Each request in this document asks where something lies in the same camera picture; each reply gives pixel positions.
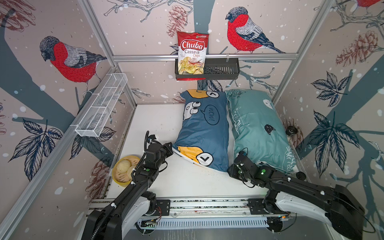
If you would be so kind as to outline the green cat pillow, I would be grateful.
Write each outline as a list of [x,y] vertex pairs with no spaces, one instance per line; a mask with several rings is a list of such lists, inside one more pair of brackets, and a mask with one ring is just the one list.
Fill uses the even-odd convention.
[[233,156],[244,151],[257,165],[269,165],[285,173],[299,171],[286,130],[266,92],[226,91],[234,136]]

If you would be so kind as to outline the blue cartoon pillow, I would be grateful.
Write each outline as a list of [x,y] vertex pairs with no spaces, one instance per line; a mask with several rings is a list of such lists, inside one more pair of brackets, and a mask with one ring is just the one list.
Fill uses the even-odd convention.
[[182,128],[174,149],[195,163],[226,172],[229,168],[229,123],[224,92],[187,90]]

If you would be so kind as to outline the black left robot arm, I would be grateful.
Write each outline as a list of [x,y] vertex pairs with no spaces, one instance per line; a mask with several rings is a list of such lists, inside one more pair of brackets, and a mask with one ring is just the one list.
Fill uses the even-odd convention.
[[103,210],[87,218],[83,240],[122,240],[145,214],[156,211],[156,194],[148,189],[160,173],[160,166],[173,155],[171,142],[151,141],[132,172],[131,183]]

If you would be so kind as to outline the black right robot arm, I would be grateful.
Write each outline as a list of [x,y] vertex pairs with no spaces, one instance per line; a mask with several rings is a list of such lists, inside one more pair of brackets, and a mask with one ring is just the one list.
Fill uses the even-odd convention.
[[268,165],[256,165],[241,151],[227,170],[231,178],[268,189],[263,199],[249,199],[253,215],[303,215],[331,226],[350,240],[361,240],[365,210],[343,186],[325,187],[286,175]]

